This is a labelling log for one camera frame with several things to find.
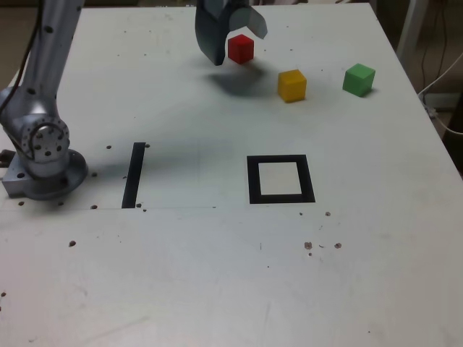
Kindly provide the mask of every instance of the yellow cube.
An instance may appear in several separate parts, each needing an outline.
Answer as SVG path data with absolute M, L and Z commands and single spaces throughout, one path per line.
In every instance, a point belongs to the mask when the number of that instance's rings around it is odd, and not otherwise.
M 307 80 L 299 70 L 281 72 L 278 75 L 278 94 L 286 103 L 305 99 Z

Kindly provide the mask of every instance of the white cable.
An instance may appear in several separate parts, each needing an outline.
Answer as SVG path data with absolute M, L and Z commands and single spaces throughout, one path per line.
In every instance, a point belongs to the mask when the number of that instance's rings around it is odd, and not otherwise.
M 442 77 L 444 77 L 447 72 L 449 72 L 452 67 L 454 67 L 456 65 L 456 63 L 458 63 L 458 60 L 460 60 L 461 58 L 463 57 L 463 52 L 462 54 L 460 54 L 460 56 L 458 58 L 456 58 L 456 61 L 454 61 L 454 63 L 441 75 L 439 76 L 439 78 L 437 78 L 436 80 L 434 80 L 434 82 L 430 83 L 425 89 L 423 89 L 422 91 L 420 91 L 418 93 L 418 96 L 420 96 L 421 94 L 423 94 L 426 90 L 428 90 L 429 88 L 431 88 L 437 81 L 439 81 Z
M 456 131 L 454 131 L 454 130 L 452 130 L 452 129 L 449 129 L 449 128 L 443 123 L 443 121 L 441 121 L 441 119 L 439 118 L 439 115 L 438 115 L 438 114 L 436 114 L 436 115 L 434 116 L 434 118 L 437 119 L 439 123 L 441 123 L 441 126 L 442 126 L 446 131 L 451 132 L 452 134 L 455 134 L 455 135 L 463 136 L 463 132 L 456 132 Z
M 420 95 L 422 95 L 426 90 L 428 90 L 429 88 L 431 88 L 435 83 L 437 83 L 437 81 L 439 81 L 442 77 L 444 77 L 447 72 L 449 72 L 455 65 L 456 63 L 458 63 L 458 61 L 463 57 L 463 52 L 462 54 L 460 54 L 460 56 L 458 58 L 456 58 L 456 60 L 454 61 L 454 63 L 441 75 L 439 76 L 438 78 L 436 78 L 434 80 L 434 82 L 430 83 L 425 89 L 423 89 L 422 91 L 420 91 L 418 93 L 418 97 L 420 97 Z M 437 119 L 438 122 L 441 124 L 441 126 L 448 132 L 452 133 L 452 134 L 455 134 L 455 135 L 459 135 L 459 136 L 463 136 L 463 132 L 456 132 L 452 129 L 449 129 L 444 123 L 443 121 L 441 121 L 441 119 L 439 118 L 439 114 L 436 112 L 436 110 L 434 108 L 431 108 L 429 106 L 426 106 L 423 101 L 421 100 L 421 104 L 423 105 L 423 107 L 426 109 L 426 111 L 428 112 L 428 115 L 430 118 L 434 118 L 434 119 Z

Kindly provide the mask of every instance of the green cube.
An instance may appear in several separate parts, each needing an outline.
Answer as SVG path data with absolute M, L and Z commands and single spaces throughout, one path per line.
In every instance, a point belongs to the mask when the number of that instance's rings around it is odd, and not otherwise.
M 376 71 L 357 64 L 346 71 L 342 89 L 356 96 L 365 96 L 371 91 Z

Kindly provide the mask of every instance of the black tape strip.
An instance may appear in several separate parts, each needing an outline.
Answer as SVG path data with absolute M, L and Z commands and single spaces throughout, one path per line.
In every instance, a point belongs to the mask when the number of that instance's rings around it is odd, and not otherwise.
M 130 158 L 129 173 L 125 182 L 124 197 L 122 198 L 122 208 L 135 208 L 144 154 L 145 142 L 134 143 L 132 157 Z

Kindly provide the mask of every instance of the black square frame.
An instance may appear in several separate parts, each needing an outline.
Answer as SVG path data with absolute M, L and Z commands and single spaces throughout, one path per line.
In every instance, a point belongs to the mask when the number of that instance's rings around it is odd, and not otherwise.
M 296 163 L 301 194 L 262 195 L 260 191 L 260 163 Z M 305 155 L 250 155 L 247 157 L 247 180 L 250 204 L 294 204 L 315 202 L 309 165 Z

